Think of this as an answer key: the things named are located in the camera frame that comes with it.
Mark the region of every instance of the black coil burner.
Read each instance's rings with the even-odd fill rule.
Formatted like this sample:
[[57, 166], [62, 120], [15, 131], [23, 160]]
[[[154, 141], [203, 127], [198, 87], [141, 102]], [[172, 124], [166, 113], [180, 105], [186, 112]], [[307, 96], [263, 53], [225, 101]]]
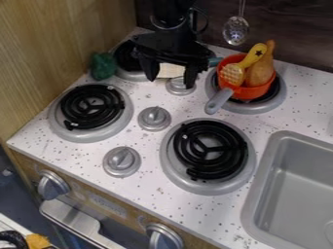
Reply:
[[134, 42], [126, 41], [114, 52], [118, 65], [126, 71], [142, 71], [137, 58], [133, 57]]
[[229, 180], [242, 171], [248, 157], [244, 139], [214, 121], [183, 124], [174, 134], [173, 149], [192, 180]]
[[[219, 89], [217, 73], [214, 73], [212, 75], [211, 81], [212, 81], [213, 87], [215, 89]], [[275, 98], [278, 95], [279, 90], [280, 90], [279, 77], [276, 76], [276, 78], [272, 82], [271, 87], [269, 88], [269, 90], [264, 95], [262, 95], [261, 97], [254, 98], [252, 100], [241, 100], [241, 99], [236, 99], [236, 98], [231, 97], [231, 98], [229, 98], [228, 101], [232, 101], [232, 102], [235, 102], [235, 103], [245, 103], [245, 104], [247, 104], [247, 103], [262, 103], [262, 102], [266, 102], [266, 101], [269, 101], [269, 100]]]
[[116, 121], [125, 108], [122, 96], [105, 85], [86, 85], [68, 92], [60, 101], [67, 129], [96, 128]]

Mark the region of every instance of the stove knob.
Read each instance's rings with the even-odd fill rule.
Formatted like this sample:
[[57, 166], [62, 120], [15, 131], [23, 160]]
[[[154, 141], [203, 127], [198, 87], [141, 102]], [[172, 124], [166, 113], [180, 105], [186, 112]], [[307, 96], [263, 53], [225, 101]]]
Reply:
[[170, 113], [159, 106], [144, 109], [137, 118], [141, 128], [148, 131], [160, 131], [171, 123]]
[[162, 224], [149, 224], [146, 233], [150, 237], [149, 249], [182, 249], [184, 243], [173, 230]]
[[108, 152], [103, 159], [106, 173], [114, 177], [127, 177], [141, 165], [140, 155], [130, 147], [118, 147]]
[[196, 90], [196, 87], [196, 85], [193, 85], [191, 89], [186, 89], [183, 76], [171, 78], [166, 82], [166, 90], [177, 96], [189, 95]]
[[44, 200], [55, 199], [70, 192], [68, 184], [50, 170], [40, 172], [42, 179], [38, 184], [38, 193]]

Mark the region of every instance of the orange pot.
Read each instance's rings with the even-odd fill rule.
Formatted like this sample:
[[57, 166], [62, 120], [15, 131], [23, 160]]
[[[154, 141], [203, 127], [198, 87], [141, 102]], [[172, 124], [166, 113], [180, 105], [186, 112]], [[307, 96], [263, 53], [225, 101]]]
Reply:
[[207, 114], [212, 115], [216, 113], [228, 101], [230, 97], [241, 100], [251, 100], [257, 97], [261, 97], [269, 90], [272, 82], [276, 78], [276, 72], [274, 72], [272, 78], [268, 83], [255, 88], [247, 88], [242, 86], [238, 87], [225, 81], [221, 74], [222, 68], [230, 63], [238, 63], [242, 61], [245, 57], [245, 53], [230, 55], [223, 59], [217, 65], [216, 70], [220, 90], [205, 104], [204, 110]]
[[259, 87], [255, 87], [255, 88], [243, 87], [243, 86], [246, 86], [246, 82], [243, 83], [240, 87], [229, 84], [227, 81], [224, 80], [224, 78], [221, 74], [222, 68], [227, 64], [241, 62], [245, 57], [246, 57], [245, 53], [230, 55], [230, 56], [226, 57], [225, 59], [223, 59], [217, 65], [216, 71], [217, 71], [217, 76], [218, 76], [218, 85], [221, 89], [223, 89], [223, 88], [232, 89], [234, 91], [234, 94], [233, 94], [234, 98], [242, 99], [242, 100], [251, 100], [251, 99], [254, 99], [257, 97], [261, 97], [269, 90], [272, 82], [276, 78], [277, 73], [275, 72], [272, 75], [271, 80], [269, 82], [267, 82], [266, 84], [261, 85]]

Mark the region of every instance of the speckled countertop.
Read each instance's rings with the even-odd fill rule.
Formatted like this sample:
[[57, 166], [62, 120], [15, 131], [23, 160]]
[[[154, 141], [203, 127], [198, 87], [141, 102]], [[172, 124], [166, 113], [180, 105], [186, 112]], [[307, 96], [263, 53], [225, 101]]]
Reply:
[[[235, 53], [210, 47], [219, 56]], [[287, 97], [275, 110], [260, 115], [240, 115], [220, 110], [209, 116], [204, 112], [208, 98], [200, 75], [197, 89], [188, 96], [174, 96], [164, 81], [132, 83], [117, 77], [106, 81], [125, 90], [134, 105], [134, 115], [118, 135], [90, 144], [60, 139], [50, 130], [48, 108], [30, 121], [8, 141], [8, 145], [55, 170], [62, 171], [99, 190], [115, 196], [221, 248], [267, 249], [242, 228], [240, 213], [251, 181], [223, 196], [198, 196], [171, 183], [162, 172], [159, 147], [169, 128], [147, 132], [137, 124], [137, 115], [151, 106], [170, 111], [173, 127], [192, 118], [215, 118], [242, 129], [251, 139], [260, 161], [270, 135], [292, 130], [333, 143], [333, 75], [276, 61], [276, 70], [287, 84]], [[72, 87], [91, 83], [84, 75]], [[107, 175], [102, 167], [104, 155], [117, 146], [131, 146], [142, 157], [138, 172], [125, 179]]]

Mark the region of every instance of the sink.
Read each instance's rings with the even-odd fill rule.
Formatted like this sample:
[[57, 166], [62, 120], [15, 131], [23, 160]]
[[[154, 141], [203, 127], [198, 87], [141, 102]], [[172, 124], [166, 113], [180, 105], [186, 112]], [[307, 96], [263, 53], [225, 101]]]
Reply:
[[281, 249], [333, 248], [333, 145], [274, 133], [241, 212], [245, 230]]

